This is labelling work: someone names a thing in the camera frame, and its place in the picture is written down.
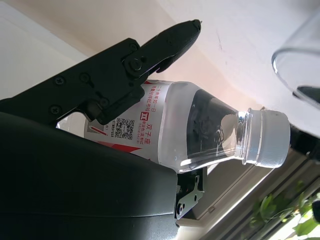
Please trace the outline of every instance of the plastic water bottle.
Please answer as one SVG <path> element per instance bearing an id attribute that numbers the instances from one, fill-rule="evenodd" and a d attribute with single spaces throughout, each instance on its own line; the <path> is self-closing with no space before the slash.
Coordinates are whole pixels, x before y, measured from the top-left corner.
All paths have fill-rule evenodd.
<path id="1" fill-rule="evenodd" d="M 149 80 L 141 101 L 112 122 L 86 121 L 84 137 L 184 173 L 236 159 L 277 168 L 290 124 L 271 110 L 236 111 L 191 82 Z"/>

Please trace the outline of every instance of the clear plastic cup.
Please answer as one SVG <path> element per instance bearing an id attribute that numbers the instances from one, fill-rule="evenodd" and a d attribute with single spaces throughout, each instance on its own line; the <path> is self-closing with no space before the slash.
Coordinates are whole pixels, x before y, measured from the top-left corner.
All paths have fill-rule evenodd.
<path id="1" fill-rule="evenodd" d="M 273 54 L 272 66 L 294 96 L 320 110 L 320 9 Z"/>

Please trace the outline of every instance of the qr code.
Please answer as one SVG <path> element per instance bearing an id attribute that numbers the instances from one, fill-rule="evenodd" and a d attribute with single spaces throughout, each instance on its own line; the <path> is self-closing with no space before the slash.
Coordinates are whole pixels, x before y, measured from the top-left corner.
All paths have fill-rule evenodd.
<path id="1" fill-rule="evenodd" d="M 116 138 L 132 140 L 132 134 L 134 131 L 135 120 L 117 118 L 115 124 Z"/>

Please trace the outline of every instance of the red and white label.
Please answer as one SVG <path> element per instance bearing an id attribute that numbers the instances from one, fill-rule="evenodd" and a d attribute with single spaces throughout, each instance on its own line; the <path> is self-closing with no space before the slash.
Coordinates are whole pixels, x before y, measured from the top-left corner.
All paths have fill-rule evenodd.
<path id="1" fill-rule="evenodd" d="M 146 81 L 140 102 L 106 125 L 86 120 L 84 137 L 158 163 L 159 132 L 170 83 Z"/>

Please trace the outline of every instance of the white bottle cap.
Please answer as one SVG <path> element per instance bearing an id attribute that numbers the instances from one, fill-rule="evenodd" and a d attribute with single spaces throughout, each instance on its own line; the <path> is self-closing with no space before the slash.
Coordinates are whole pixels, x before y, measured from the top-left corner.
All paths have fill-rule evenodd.
<path id="1" fill-rule="evenodd" d="M 248 149 L 243 164 L 278 168 L 286 160 L 290 144 L 290 124 L 284 113 L 271 110 L 248 110 Z"/>

